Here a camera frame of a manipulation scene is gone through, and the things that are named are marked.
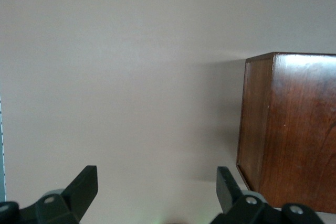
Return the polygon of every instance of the black mechanical part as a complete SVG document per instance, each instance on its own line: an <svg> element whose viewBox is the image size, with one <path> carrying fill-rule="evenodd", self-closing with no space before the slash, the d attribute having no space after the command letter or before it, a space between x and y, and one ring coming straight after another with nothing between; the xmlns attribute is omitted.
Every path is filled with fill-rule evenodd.
<svg viewBox="0 0 336 224"><path fill-rule="evenodd" d="M0 224L79 224L97 192L97 167L86 166L60 195L43 196L21 210L16 202L0 203Z"/></svg>
<svg viewBox="0 0 336 224"><path fill-rule="evenodd" d="M227 167L217 169L216 190L223 214L211 224L323 224L305 205L289 203L277 210L255 195L243 195Z"/></svg>

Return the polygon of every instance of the beige wall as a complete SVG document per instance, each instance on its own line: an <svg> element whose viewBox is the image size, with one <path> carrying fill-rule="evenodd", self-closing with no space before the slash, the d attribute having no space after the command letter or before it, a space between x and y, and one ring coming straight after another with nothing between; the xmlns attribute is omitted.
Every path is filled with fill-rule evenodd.
<svg viewBox="0 0 336 224"><path fill-rule="evenodd" d="M336 0L0 0L7 198L97 165L82 223L209 223L245 58L336 53Z"/></svg>

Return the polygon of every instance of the cabinet top edge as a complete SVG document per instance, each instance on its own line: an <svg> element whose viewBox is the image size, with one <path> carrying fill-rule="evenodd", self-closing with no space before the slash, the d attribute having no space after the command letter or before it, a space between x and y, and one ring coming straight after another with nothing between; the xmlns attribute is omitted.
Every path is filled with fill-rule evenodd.
<svg viewBox="0 0 336 224"><path fill-rule="evenodd" d="M269 52L267 54L247 58L246 62L251 62L255 60L266 60L266 59L272 59L274 57L284 57L288 55L336 57L336 54L317 54L317 53L310 53L310 52Z"/></svg>

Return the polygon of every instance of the wooden cabinet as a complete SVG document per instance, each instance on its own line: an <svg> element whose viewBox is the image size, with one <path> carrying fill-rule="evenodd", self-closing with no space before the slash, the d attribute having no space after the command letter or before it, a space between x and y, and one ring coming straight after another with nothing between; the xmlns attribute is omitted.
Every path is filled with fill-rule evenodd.
<svg viewBox="0 0 336 224"><path fill-rule="evenodd" d="M275 207L336 213L336 56L246 60L237 167Z"/></svg>

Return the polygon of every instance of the silver screw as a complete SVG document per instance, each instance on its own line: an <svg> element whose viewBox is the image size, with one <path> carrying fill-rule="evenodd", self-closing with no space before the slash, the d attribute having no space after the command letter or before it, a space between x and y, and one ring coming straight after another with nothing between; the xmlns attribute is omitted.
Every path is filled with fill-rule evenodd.
<svg viewBox="0 0 336 224"><path fill-rule="evenodd" d="M303 214L303 210L301 209L301 207L298 206L290 206L289 209L294 213L294 214L298 214L301 215Z"/></svg>
<svg viewBox="0 0 336 224"><path fill-rule="evenodd" d="M253 197L247 197L246 202L251 204L251 205L255 205L256 203L258 203L257 200Z"/></svg>
<svg viewBox="0 0 336 224"><path fill-rule="evenodd" d="M8 208L9 208L8 205L4 205L4 206L0 207L0 212L4 212L4 211L6 211Z"/></svg>
<svg viewBox="0 0 336 224"><path fill-rule="evenodd" d="M45 204L48 204L48 203L53 202L54 200L55 200L55 198L54 198L53 196L51 196L51 197L49 197L49 198L46 198L46 199L44 200L44 203L45 203Z"/></svg>

